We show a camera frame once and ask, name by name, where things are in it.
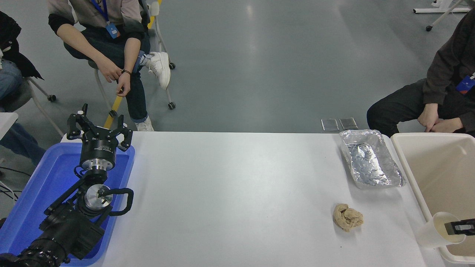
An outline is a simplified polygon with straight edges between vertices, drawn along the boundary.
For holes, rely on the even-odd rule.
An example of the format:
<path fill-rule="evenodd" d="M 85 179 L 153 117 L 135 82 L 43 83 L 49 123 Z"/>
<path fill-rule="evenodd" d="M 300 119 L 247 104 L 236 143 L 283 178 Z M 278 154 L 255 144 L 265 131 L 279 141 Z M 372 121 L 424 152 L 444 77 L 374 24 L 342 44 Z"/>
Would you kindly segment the person's hand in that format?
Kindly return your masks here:
<path fill-rule="evenodd" d="M 425 132 L 430 132 L 433 126 L 438 121 L 438 104 L 428 103 L 424 106 L 422 113 L 417 118 L 417 121 L 425 127 Z"/>
<path fill-rule="evenodd" d="M 437 120 L 429 132 L 446 132 L 453 133 L 463 128 L 460 118 L 453 119 L 439 119 Z"/>

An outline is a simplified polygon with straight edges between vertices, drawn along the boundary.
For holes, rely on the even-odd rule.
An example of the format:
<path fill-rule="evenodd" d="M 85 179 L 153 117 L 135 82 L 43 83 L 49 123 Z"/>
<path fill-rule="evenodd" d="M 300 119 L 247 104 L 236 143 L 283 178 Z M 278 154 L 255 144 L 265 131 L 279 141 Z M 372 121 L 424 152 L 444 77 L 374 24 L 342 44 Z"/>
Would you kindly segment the person's right hand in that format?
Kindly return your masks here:
<path fill-rule="evenodd" d="M 121 68 L 114 64 L 114 62 L 112 62 L 110 59 L 95 59 L 94 62 L 102 73 L 102 75 L 109 83 L 111 83 L 113 80 L 119 80 L 119 77 L 121 75 Z"/>

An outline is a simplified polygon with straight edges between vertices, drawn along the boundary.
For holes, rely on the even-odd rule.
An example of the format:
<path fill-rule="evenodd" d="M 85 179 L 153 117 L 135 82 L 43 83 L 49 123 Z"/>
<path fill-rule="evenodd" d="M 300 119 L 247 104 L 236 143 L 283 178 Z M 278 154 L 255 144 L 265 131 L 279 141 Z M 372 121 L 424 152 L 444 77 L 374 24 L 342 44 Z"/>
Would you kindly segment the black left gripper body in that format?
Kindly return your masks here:
<path fill-rule="evenodd" d="M 97 128 L 97 130 L 99 135 L 91 129 L 84 130 L 80 163 L 83 164 L 88 160 L 98 158 L 105 159 L 107 162 L 114 164 L 118 141 L 115 137 L 107 139 L 107 136 L 110 136 L 109 129 Z"/>

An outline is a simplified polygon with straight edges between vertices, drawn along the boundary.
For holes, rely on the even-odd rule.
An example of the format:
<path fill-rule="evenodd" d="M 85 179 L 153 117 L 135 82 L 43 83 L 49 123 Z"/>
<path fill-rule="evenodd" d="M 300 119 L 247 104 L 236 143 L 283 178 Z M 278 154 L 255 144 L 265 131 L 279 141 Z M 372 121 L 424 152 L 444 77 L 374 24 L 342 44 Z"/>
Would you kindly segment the person's left hand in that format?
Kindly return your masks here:
<path fill-rule="evenodd" d="M 131 73 L 127 70 L 122 71 L 117 80 L 117 96 L 124 98 L 130 91 Z"/>

